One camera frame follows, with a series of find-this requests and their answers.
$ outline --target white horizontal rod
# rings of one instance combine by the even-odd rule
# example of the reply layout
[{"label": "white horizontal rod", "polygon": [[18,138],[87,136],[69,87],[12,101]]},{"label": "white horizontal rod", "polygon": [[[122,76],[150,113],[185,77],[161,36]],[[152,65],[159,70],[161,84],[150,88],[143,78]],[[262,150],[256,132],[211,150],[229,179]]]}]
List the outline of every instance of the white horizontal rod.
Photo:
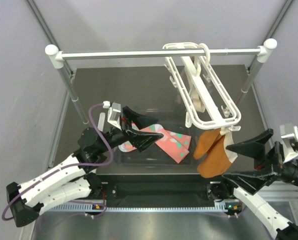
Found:
[{"label": "white horizontal rod", "polygon": [[[226,55],[258,55],[260,48],[246,49],[210,49],[210,54],[214,56]],[[184,57],[184,56],[204,56],[203,49],[162,49],[153,51],[104,51],[104,52],[73,52],[59,53],[63,60],[80,59],[123,59],[123,58],[155,58],[155,57]]]}]

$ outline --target gray wall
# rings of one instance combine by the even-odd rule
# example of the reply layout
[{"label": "gray wall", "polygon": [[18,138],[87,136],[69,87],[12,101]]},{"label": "gray wall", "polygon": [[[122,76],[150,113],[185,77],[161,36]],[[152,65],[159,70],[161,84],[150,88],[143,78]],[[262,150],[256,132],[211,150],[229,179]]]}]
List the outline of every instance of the gray wall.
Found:
[{"label": "gray wall", "polygon": [[298,0],[274,36],[278,46],[262,67],[255,85],[274,138],[280,138],[279,126],[298,126]]},{"label": "gray wall", "polygon": [[47,44],[25,1],[0,1],[0,240],[19,232],[1,220],[6,185],[46,169],[65,93],[44,54]]},{"label": "gray wall", "polygon": [[[262,44],[283,0],[35,0],[62,50],[157,50],[174,42],[211,49]],[[212,64],[246,64],[251,56],[220,56]],[[163,58],[70,62],[73,68],[161,66]]]}]

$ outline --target metal frame pole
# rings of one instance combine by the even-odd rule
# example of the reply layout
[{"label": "metal frame pole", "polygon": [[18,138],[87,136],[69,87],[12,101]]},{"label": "metal frame pole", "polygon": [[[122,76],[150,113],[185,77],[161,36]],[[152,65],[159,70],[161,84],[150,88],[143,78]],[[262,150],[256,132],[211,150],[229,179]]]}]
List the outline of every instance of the metal frame pole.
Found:
[{"label": "metal frame pole", "polygon": [[239,96],[237,97],[236,101],[234,102],[237,107],[241,104],[241,102],[245,98],[250,87],[253,85],[254,80],[255,80],[257,74],[259,73],[261,67],[268,60],[272,51],[276,47],[277,47],[277,41],[275,39],[269,38],[266,41],[264,41],[262,49],[266,54],[260,54],[257,56],[256,61],[253,64],[253,68],[252,68],[252,70],[250,70],[250,74],[241,88],[241,92],[240,92]]},{"label": "metal frame pole", "polygon": [[[35,1],[34,0],[24,0],[24,1],[28,5],[34,18],[37,20],[38,24],[40,25],[42,32],[44,33],[45,37],[48,39],[48,42],[50,44],[59,46],[54,35],[51,33],[44,17],[42,16],[41,12],[39,11],[39,8],[37,7]],[[71,68],[67,62],[64,62],[64,68],[66,70],[66,72],[65,72],[66,76],[68,78],[71,78],[71,76],[73,75],[73,71],[71,70]]]},{"label": "metal frame pole", "polygon": [[87,118],[87,116],[85,114],[85,111],[84,111],[83,107],[81,106],[81,103],[79,101],[79,97],[77,96],[77,93],[76,93],[76,91],[74,89],[74,86],[72,85],[70,79],[68,79],[66,77],[66,69],[64,67],[59,68],[58,69],[58,72],[59,72],[59,74],[61,76],[61,79],[63,81],[63,84],[65,85],[65,87],[66,87],[66,89],[67,89],[67,91],[69,93],[69,96],[71,97],[72,103],[73,103],[75,109],[77,110],[77,112],[78,112],[78,114],[79,114],[79,116],[80,116],[83,124],[88,125],[89,124],[89,120],[88,120],[88,118]]},{"label": "metal frame pole", "polygon": [[[268,33],[265,36],[263,41],[265,41],[266,39],[272,39],[272,38],[275,37],[275,34],[276,34],[277,30],[281,26],[281,23],[285,19],[286,15],[289,12],[289,10],[291,9],[293,3],[295,3],[295,0],[286,0],[284,2],[281,10],[278,13],[278,16],[274,20],[272,26],[270,27],[270,29],[269,29],[269,31],[268,31]],[[248,67],[250,70],[254,67],[254,63],[255,63],[256,59],[257,59],[257,57],[253,58],[250,66]]]},{"label": "metal frame pole", "polygon": [[[210,49],[213,56],[226,55],[258,55],[261,53],[260,47],[247,49]],[[148,51],[111,51],[111,52],[73,52],[60,51],[55,60],[82,60],[82,59],[122,59],[122,58],[157,58],[157,57],[185,57],[204,56],[203,49],[161,49]]]}]

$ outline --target metal floor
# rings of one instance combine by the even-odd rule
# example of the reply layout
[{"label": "metal floor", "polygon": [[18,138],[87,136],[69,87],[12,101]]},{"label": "metal floor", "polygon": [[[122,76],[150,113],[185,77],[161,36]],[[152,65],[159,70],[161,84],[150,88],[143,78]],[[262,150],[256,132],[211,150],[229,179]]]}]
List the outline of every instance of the metal floor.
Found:
[{"label": "metal floor", "polygon": [[[219,79],[234,100],[247,78],[244,65],[221,65],[213,66]],[[169,80],[169,72],[165,67],[122,67],[122,68],[85,68],[78,69],[74,88],[76,89],[82,107],[86,112],[88,109],[105,100],[118,102],[123,106],[133,109],[159,109],[160,111],[182,111],[183,106],[176,103],[177,90]],[[220,96],[211,89],[211,95],[215,95],[216,104],[220,108]],[[248,140],[262,133],[265,129],[260,112],[252,90],[244,98],[239,106],[242,118],[239,123],[241,130],[233,133],[235,143]],[[97,122],[100,110],[95,110],[93,117]],[[60,141],[56,153],[55,164],[62,162],[79,146],[77,141],[85,126],[80,120],[73,104],[69,102]],[[199,137],[201,130],[194,126],[190,129],[192,139]],[[143,164],[144,160],[139,159],[134,164],[111,164],[97,170],[98,174],[186,174],[197,173],[197,161],[183,161],[179,165],[171,158],[165,160],[164,165]],[[253,161],[245,156],[239,156],[230,167],[229,171],[246,171],[253,169]]]},{"label": "metal floor", "polygon": [[[214,66],[223,85],[235,99],[247,78],[243,65]],[[115,101],[131,108],[139,109],[176,109],[177,91],[169,80],[169,73],[164,67],[130,68],[94,68],[78,69],[74,87],[81,104],[87,112],[94,104],[105,100]],[[253,91],[251,90],[239,107],[242,119],[241,131],[233,133],[235,143],[248,140],[264,131]],[[95,111],[97,119],[100,111]],[[70,102],[67,108],[61,137],[56,153],[55,165],[62,162],[79,146],[79,139],[85,126],[82,124],[74,106]],[[113,163],[100,167],[98,174],[136,174],[136,173],[197,173],[197,164],[174,164],[148,167],[145,165],[125,166]],[[253,168],[252,159],[239,156],[229,169],[245,171]],[[288,202],[275,202],[273,207],[289,219],[293,219]],[[55,224],[70,213],[47,212],[40,217],[42,231],[50,231]],[[153,239],[270,239],[261,222],[247,209],[236,219],[210,216],[202,213],[106,213],[99,219],[91,220],[84,216],[70,217],[49,234],[42,234],[38,224],[32,240],[153,240]]]},{"label": "metal floor", "polygon": [[[270,203],[294,220],[288,202]],[[270,240],[249,209],[237,219],[224,213],[105,213],[92,220],[72,212],[46,212],[31,240]]]}]

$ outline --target orange cloth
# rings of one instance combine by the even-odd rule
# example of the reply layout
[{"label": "orange cloth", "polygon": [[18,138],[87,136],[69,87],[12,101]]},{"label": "orange cloth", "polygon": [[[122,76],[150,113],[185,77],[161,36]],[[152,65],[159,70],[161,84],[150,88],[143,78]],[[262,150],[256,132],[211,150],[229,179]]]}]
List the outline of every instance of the orange cloth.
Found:
[{"label": "orange cloth", "polygon": [[220,128],[201,134],[193,158],[198,160],[207,154],[205,160],[197,167],[197,171],[202,177],[212,178],[223,174],[236,159],[236,154],[229,154],[231,159],[227,156],[228,150],[225,150],[228,145],[226,141],[225,146],[226,137],[229,141],[231,140],[230,144],[232,144],[231,132],[230,136],[222,135]]}]

